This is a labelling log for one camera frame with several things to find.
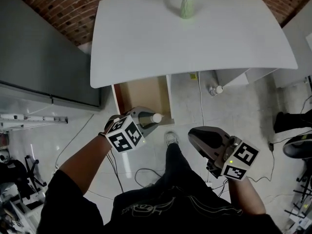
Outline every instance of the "white table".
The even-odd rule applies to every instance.
[[[181,1],[102,0],[91,86],[190,71],[261,68],[263,75],[263,68],[297,68],[282,29],[262,0],[194,0],[191,19],[179,17]]]

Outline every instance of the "tile floor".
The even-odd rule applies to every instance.
[[[224,92],[211,98],[205,89],[205,73],[202,72],[202,105],[205,125],[220,127],[230,135],[244,138],[256,145],[260,156],[249,172],[255,180],[262,176],[271,176],[273,157],[268,149],[268,141],[279,141],[286,137],[306,131],[306,129],[288,131],[275,135],[273,133],[274,116],[280,110],[298,113],[303,101],[308,97],[308,87],[304,83],[286,89],[276,89],[271,76],[257,82],[242,86],[228,87]],[[151,168],[160,174],[165,167],[165,144],[163,135],[171,129],[180,137],[180,147],[190,166],[204,179],[208,179],[205,169],[206,160],[192,147],[187,139],[188,131],[202,125],[200,95],[196,80],[189,80],[188,74],[172,76],[172,97],[175,125],[159,126],[147,137],[147,144],[141,149],[122,155],[115,153],[120,181],[125,191],[140,188],[134,180],[139,168]],[[105,109],[92,117],[77,138],[67,147],[58,160],[61,165],[67,158],[84,146],[102,130],[108,118],[116,113],[112,94]],[[43,180],[49,182],[55,171],[55,161],[61,150],[76,135],[90,116],[70,121],[67,125],[51,125],[34,129],[16,131],[10,134],[10,152],[18,159],[27,154],[40,160],[39,172]],[[283,212],[289,209],[292,201],[292,190],[296,186],[296,177],[303,169],[303,162],[286,157],[282,153],[283,144],[275,145],[275,167],[272,181],[266,179],[253,183],[263,199],[267,212],[278,227],[283,228],[288,215]],[[157,180],[152,172],[142,171],[137,175],[138,181],[148,185]],[[209,180],[213,188],[222,185],[223,177]],[[228,188],[222,197],[229,200]],[[104,160],[86,197],[95,202],[101,212],[104,223],[110,220],[113,199],[121,193],[113,169]]]

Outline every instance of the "person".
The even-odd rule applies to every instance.
[[[150,187],[117,195],[111,220],[103,225],[97,206],[83,197],[111,149],[105,136],[95,137],[53,176],[37,233],[281,233],[247,177],[228,179],[230,204],[191,169],[174,132],[167,132],[165,141],[164,175]]]

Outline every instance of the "shoe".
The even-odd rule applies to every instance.
[[[166,142],[167,146],[169,146],[172,143],[179,144],[178,139],[179,139],[179,137],[177,136],[177,134],[172,132],[172,131],[165,133],[165,142]]]

